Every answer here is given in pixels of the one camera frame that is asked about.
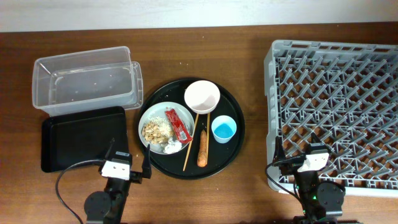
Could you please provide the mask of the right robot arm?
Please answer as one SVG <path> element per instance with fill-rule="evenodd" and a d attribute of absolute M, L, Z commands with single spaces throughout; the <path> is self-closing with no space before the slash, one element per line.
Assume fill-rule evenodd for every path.
<path fill-rule="evenodd" d="M 318 172 L 329 160 L 330 150 L 316 134 L 303 154 L 287 158 L 282 138 L 275 139 L 274 160 L 271 166 L 278 167 L 282 175 L 294 177 L 294 191 L 291 193 L 301 204 L 303 215 L 293 218 L 294 223 L 337 223 L 343 214 L 342 205 L 346 189 L 336 182 L 321 181 Z"/>

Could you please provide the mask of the pink white bowl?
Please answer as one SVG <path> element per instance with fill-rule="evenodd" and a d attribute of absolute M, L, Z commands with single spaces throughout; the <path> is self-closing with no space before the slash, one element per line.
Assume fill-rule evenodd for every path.
<path fill-rule="evenodd" d="M 196 114 L 211 113 L 216 108 L 220 97 L 219 88 L 207 80 L 193 82 L 184 93 L 186 105 Z"/>

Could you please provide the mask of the grey round plate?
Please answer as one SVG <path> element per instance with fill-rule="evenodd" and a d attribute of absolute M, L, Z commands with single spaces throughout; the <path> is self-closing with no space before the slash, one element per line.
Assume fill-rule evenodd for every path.
<path fill-rule="evenodd" d="M 161 118 L 168 119 L 166 117 L 165 111 L 169 110 L 171 108 L 173 108 L 178 113 L 180 118 L 182 120 L 184 120 L 185 125 L 186 125 L 187 129 L 189 130 L 191 136 L 193 134 L 193 125 L 194 125 L 193 116 L 191 115 L 189 110 L 186 109 L 186 107 L 184 107 L 178 103 L 174 103 L 174 102 L 170 102 L 170 101 L 157 103 L 153 106 L 150 106 L 149 109 L 147 111 L 145 111 L 144 114 L 140 118 L 139 125 L 138 125 L 138 132 L 139 132 L 139 138 L 140 138 L 141 142 L 143 143 L 144 147 L 147 147 L 147 145 L 150 144 L 150 150 L 156 154 L 169 155 L 169 154 L 164 153 L 164 146 L 167 144 L 168 141 L 163 144 L 151 144 L 144 139 L 144 137 L 142 135 L 142 128 L 145 124 L 150 122 L 149 121 L 150 117 L 160 116 Z M 175 134 L 173 134 L 173 136 L 171 138 L 173 138 L 174 140 L 177 140 Z M 188 144 L 182 144 L 181 150 L 183 148 L 185 148 L 187 145 Z"/>

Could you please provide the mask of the white rice pile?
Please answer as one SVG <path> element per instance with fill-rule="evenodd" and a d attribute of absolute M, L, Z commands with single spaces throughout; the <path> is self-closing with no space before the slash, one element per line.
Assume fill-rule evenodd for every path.
<path fill-rule="evenodd" d="M 149 118 L 149 121 L 158 126 L 158 131 L 161 135 L 166 136 L 167 138 L 171 138 L 174 134 L 170 122 L 161 118 L 160 116 L 153 116 Z"/>

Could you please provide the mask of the white tissue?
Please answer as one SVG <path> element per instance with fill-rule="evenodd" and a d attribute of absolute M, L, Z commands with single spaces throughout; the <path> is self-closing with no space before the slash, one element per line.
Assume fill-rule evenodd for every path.
<path fill-rule="evenodd" d="M 169 138 L 167 144 L 164 146 L 165 154 L 173 154 L 180 151 L 182 148 L 182 143 L 178 140 L 174 140 L 173 138 Z"/>

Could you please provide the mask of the wooden chopstick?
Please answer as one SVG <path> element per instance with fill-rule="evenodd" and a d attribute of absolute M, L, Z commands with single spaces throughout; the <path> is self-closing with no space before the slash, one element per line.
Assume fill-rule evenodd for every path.
<path fill-rule="evenodd" d="M 207 114 L 207 122 L 206 122 L 206 158 L 208 158 L 209 140 L 210 140 L 210 113 Z"/>
<path fill-rule="evenodd" d="M 188 158 L 189 158 L 189 155 L 190 155 L 190 149 L 191 149 L 191 146 L 192 146 L 192 142 L 193 142 L 193 138 L 194 138 L 194 135 L 195 135 L 195 130 L 196 130 L 197 122 L 198 122 L 198 117 L 199 117 L 199 114 L 196 114 L 195 122 L 194 122 L 194 126 L 193 126 L 192 140 L 188 144 L 188 149 L 187 149 L 187 153 L 186 153 L 185 161 L 184 161 L 184 165 L 183 165 L 183 172 L 185 172 L 185 169 L 186 169 L 186 166 L 187 166 Z"/>

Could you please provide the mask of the light blue plastic cup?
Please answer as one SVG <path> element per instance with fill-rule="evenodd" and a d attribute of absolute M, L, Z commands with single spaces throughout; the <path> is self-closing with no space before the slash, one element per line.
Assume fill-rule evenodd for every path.
<path fill-rule="evenodd" d="M 237 124 L 235 120 L 226 115 L 216 117 L 211 124 L 214 139 L 220 143 L 227 143 L 236 133 Z"/>

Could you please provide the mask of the peanut shells pile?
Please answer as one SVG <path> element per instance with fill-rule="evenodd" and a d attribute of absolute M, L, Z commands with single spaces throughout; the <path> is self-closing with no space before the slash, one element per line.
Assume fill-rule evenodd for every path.
<path fill-rule="evenodd" d="M 142 128 L 144 139 L 151 144 L 163 144 L 169 140 L 166 136 L 161 135 L 157 130 L 158 126 L 152 122 L 148 122 Z"/>

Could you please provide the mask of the red snack wrapper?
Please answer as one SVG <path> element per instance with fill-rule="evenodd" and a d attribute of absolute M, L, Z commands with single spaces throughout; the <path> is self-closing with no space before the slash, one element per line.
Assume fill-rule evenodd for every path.
<path fill-rule="evenodd" d="M 172 125 L 172 129 L 178 141 L 180 141 L 182 144 L 187 144 L 193 140 L 193 137 L 187 129 L 184 120 L 180 118 L 178 113 L 173 108 L 166 110 L 165 114 Z"/>

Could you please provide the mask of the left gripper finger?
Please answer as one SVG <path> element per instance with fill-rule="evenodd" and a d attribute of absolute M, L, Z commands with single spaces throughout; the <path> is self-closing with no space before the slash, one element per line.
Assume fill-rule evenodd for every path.
<path fill-rule="evenodd" d="M 142 162 L 142 177 L 150 179 L 152 176 L 152 168 L 150 164 L 150 144 L 147 145 L 144 151 L 144 159 Z"/>
<path fill-rule="evenodd" d="M 109 142 L 108 150 L 107 150 L 107 152 L 106 152 L 106 154 L 105 154 L 105 156 L 104 156 L 104 160 L 106 160 L 106 161 L 107 161 L 107 160 L 109 159 L 109 157 L 110 157 L 110 154 L 111 154 L 111 152 L 112 152 L 112 148 L 113 148 L 114 142 L 115 142 L 114 138 L 112 138 L 112 139 L 110 140 L 110 142 Z"/>

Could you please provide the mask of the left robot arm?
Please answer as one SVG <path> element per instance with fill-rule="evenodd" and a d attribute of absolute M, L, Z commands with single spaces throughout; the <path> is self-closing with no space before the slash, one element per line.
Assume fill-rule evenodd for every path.
<path fill-rule="evenodd" d="M 106 177 L 106 187 L 90 194 L 85 200 L 87 223 L 120 223 L 131 184 L 141 184 L 152 175 L 150 146 L 144 150 L 142 170 L 132 171 L 132 155 L 113 149 L 114 140 L 100 164 L 99 173 Z"/>

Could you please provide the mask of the orange carrot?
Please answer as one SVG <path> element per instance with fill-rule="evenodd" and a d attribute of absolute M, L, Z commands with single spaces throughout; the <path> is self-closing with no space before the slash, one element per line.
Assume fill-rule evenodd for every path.
<path fill-rule="evenodd" d="M 200 148 L 197 157 L 197 166 L 205 167 L 207 164 L 207 135 L 206 131 L 203 130 L 200 134 Z"/>

